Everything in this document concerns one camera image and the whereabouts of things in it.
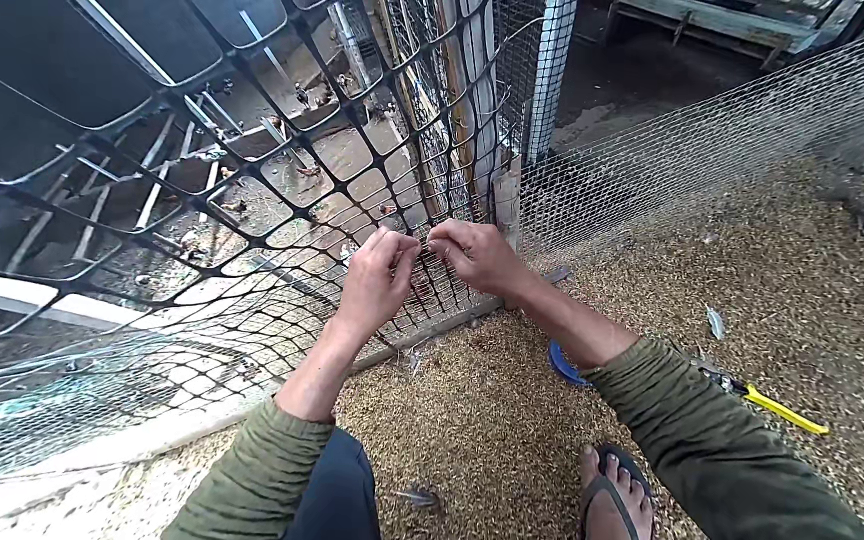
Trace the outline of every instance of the foot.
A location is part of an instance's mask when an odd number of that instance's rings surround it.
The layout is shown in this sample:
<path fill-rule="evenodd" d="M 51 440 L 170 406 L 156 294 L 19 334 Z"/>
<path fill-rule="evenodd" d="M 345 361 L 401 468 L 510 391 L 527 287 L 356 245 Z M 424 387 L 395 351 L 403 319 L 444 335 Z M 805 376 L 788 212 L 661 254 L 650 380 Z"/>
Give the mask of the foot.
<path fill-rule="evenodd" d="M 599 476 L 599 452 L 588 446 L 580 457 L 582 467 L 582 489 Z M 651 540 L 652 520 L 655 512 L 652 501 L 645 496 L 645 488 L 638 480 L 633 480 L 629 471 L 618 466 L 618 458 L 608 455 L 606 461 L 606 478 L 618 490 L 618 494 L 629 511 L 631 522 L 639 540 Z M 585 540 L 626 540 L 631 538 L 629 530 L 622 521 L 622 514 L 616 507 L 616 502 L 608 491 L 598 492 L 588 505 L 585 518 Z"/>

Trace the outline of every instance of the blue bowl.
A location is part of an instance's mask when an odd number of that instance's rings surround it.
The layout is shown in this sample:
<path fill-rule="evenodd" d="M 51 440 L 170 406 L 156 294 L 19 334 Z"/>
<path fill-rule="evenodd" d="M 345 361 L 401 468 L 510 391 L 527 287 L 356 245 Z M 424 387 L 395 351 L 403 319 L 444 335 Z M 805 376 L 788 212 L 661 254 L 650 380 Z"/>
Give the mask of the blue bowl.
<path fill-rule="evenodd" d="M 562 354 L 562 347 L 559 347 L 559 342 L 553 339 L 549 341 L 549 365 L 552 370 L 558 373 L 558 376 L 565 379 L 571 385 L 579 387 L 590 387 L 591 382 L 579 376 L 579 370 L 566 360 L 566 356 Z"/>

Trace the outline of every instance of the pliers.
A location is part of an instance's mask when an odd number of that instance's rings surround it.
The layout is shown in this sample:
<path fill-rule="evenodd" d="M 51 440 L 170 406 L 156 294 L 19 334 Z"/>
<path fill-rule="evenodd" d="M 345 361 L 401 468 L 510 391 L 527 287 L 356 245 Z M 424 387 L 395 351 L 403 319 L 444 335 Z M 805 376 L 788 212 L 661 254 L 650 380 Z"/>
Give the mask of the pliers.
<path fill-rule="evenodd" d="M 702 355 L 703 358 L 706 356 L 701 348 L 699 349 L 699 354 Z M 722 387 L 722 389 L 727 393 L 741 396 L 756 405 L 764 407 L 816 436 L 824 436 L 829 433 L 829 428 L 827 426 L 812 422 L 810 419 L 800 416 L 782 403 L 763 396 L 753 384 L 742 382 L 728 372 L 715 367 L 712 363 L 698 358 L 693 358 L 692 363 L 695 364 L 695 367 L 699 368 L 699 371 L 701 371 L 703 375 L 708 377 L 715 385 Z"/>

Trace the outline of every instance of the toe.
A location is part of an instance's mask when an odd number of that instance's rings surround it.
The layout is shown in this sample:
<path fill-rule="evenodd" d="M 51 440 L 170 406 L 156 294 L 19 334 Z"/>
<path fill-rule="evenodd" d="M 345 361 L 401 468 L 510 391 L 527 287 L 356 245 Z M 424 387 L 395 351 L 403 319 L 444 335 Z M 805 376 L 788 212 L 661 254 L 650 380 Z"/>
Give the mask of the toe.
<path fill-rule="evenodd" d="M 625 490 L 626 493 L 632 491 L 632 475 L 625 467 L 619 467 L 618 470 L 618 486 Z"/>
<path fill-rule="evenodd" d="M 638 506 L 642 510 L 642 514 L 652 519 L 652 497 L 642 497 L 642 503 Z"/>
<path fill-rule="evenodd" d="M 616 457 L 614 453 L 608 455 L 608 461 L 606 463 L 606 477 L 608 477 L 613 484 L 618 482 L 618 457 Z"/>
<path fill-rule="evenodd" d="M 638 505 L 642 499 L 645 499 L 645 488 L 642 487 L 642 482 L 638 480 L 631 481 L 631 503 Z"/>
<path fill-rule="evenodd" d="M 599 474 L 599 452 L 595 448 L 586 446 L 579 455 L 579 472 L 582 475 L 582 488 L 592 483 Z"/>

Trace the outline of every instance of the green long-sleeve shirt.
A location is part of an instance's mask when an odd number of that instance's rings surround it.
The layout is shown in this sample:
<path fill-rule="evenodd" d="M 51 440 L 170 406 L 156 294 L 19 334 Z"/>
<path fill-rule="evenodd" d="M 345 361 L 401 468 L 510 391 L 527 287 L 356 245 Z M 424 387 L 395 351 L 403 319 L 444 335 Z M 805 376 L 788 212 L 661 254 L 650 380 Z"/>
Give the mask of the green long-sleeve shirt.
<path fill-rule="evenodd" d="M 815 472 L 676 350 L 641 339 L 583 375 L 709 538 L 864 539 L 862 522 Z M 333 429 L 267 400 L 162 537 L 281 537 Z"/>

